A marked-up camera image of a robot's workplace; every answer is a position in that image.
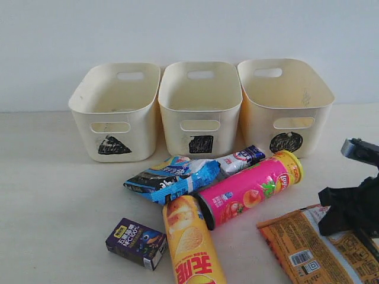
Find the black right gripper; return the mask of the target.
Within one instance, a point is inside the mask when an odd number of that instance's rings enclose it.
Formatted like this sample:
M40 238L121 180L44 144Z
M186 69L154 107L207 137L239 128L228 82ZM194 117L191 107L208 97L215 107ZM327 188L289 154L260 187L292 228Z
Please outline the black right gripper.
M318 193L321 206L329 209L318 222L322 236L352 231L366 249L378 260L378 177L368 177L359 186L326 187Z

